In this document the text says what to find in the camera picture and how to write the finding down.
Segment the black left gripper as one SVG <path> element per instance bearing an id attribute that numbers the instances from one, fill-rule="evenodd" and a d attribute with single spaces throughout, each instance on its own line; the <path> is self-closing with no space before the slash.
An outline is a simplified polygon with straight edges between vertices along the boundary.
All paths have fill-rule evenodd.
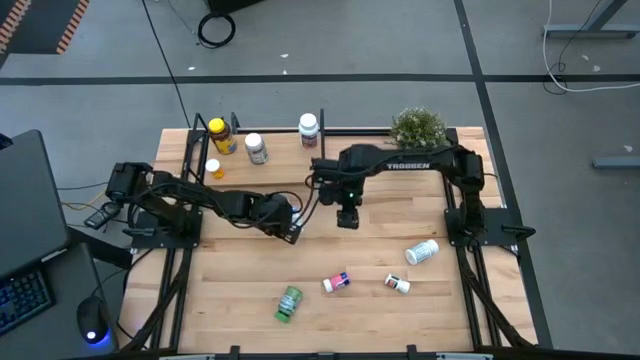
<path id="1" fill-rule="evenodd" d="M 284 195 L 270 194 L 255 204 L 251 224 L 267 235 L 282 235 L 282 240 L 295 245 L 303 226 L 300 221 L 292 224 L 293 214 L 294 208 Z"/>

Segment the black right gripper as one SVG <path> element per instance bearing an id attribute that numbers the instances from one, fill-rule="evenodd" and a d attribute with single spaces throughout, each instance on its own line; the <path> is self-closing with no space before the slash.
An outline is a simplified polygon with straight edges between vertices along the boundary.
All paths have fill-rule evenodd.
<path id="1" fill-rule="evenodd" d="M 319 201 L 323 205 L 360 206 L 362 204 L 363 181 L 327 181 L 319 187 Z M 346 229 L 359 228 L 359 215 L 357 211 L 337 212 L 337 226 Z"/>

